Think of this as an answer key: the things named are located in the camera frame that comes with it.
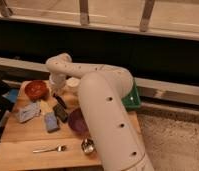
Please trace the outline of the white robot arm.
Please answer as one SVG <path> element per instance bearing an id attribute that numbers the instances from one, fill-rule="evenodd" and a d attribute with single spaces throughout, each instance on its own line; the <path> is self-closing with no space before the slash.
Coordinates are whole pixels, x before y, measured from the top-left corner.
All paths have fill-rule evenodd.
<path id="1" fill-rule="evenodd" d="M 78 100 L 105 171 L 154 171 L 122 98 L 134 85 L 131 73 L 105 64 L 74 63 L 67 54 L 49 58 L 49 81 L 59 90 L 64 78 L 80 80 Z"/>

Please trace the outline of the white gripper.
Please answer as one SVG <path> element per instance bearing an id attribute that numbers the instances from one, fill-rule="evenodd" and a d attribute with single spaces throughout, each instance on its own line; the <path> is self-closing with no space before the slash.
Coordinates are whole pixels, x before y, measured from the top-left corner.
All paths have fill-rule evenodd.
<path id="1" fill-rule="evenodd" d="M 57 95 L 62 96 L 64 94 L 64 85 L 66 82 L 66 76 L 63 74 L 51 74 L 49 76 L 50 95 L 53 97 L 56 94 L 56 90 L 58 90 Z"/>

